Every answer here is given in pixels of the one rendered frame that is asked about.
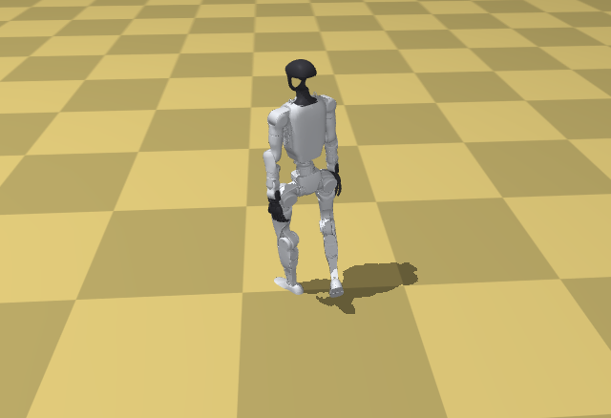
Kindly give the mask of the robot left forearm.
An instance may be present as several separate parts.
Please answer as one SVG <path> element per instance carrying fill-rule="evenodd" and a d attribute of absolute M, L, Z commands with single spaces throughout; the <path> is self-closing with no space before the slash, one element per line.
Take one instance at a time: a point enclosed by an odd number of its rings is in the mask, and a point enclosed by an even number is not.
<path fill-rule="evenodd" d="M 275 199 L 275 192 L 280 191 L 280 165 L 276 164 L 274 155 L 269 151 L 263 153 L 263 161 L 266 170 L 266 194 L 269 199 Z"/>

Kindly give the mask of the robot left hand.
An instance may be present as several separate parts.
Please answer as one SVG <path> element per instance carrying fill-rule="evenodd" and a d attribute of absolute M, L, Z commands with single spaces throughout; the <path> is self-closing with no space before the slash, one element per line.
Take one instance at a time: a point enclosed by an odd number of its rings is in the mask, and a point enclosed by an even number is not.
<path fill-rule="evenodd" d="M 270 213 L 272 215 L 272 218 L 276 221 L 289 222 L 290 219 L 286 219 L 284 217 L 282 206 L 279 203 L 280 200 L 281 200 L 280 191 L 277 190 L 275 192 L 275 199 L 268 199 L 269 201 L 268 213 Z"/>

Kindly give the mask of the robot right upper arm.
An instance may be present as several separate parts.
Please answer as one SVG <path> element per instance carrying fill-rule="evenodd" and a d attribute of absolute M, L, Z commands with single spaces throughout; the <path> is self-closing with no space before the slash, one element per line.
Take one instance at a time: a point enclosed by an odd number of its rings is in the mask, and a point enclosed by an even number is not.
<path fill-rule="evenodd" d="M 326 119 L 326 141 L 325 143 L 329 143 L 335 140 L 336 138 L 336 117 L 335 117 L 335 109 L 336 109 L 336 101 L 327 95 L 319 95 L 327 107 L 327 119 Z"/>

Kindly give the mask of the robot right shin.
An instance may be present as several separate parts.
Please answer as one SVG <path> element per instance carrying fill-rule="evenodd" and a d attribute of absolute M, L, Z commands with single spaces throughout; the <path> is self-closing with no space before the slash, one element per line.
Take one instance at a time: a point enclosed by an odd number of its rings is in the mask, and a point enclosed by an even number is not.
<path fill-rule="evenodd" d="M 331 220 L 332 235 L 323 235 L 324 247 L 327 257 L 327 262 L 330 270 L 331 280 L 338 279 L 337 259 L 338 259 L 338 244 L 335 231 L 335 221 Z M 339 280 L 339 279 L 338 279 Z"/>

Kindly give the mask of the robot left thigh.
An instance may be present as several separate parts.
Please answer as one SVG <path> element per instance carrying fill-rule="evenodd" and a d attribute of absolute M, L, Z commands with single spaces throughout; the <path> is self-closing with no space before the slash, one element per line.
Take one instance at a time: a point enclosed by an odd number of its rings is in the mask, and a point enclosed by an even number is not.
<path fill-rule="evenodd" d="M 286 183 L 280 183 L 281 200 L 279 201 L 283 209 L 283 214 L 286 219 L 291 220 L 292 205 L 294 205 L 298 199 L 299 188 L 294 181 Z M 272 215 L 271 215 L 272 218 Z M 291 250 L 294 249 L 299 243 L 299 237 L 294 231 L 290 231 L 289 222 L 279 222 L 272 219 L 275 233 L 279 240 L 280 237 L 286 237 L 291 242 Z"/>

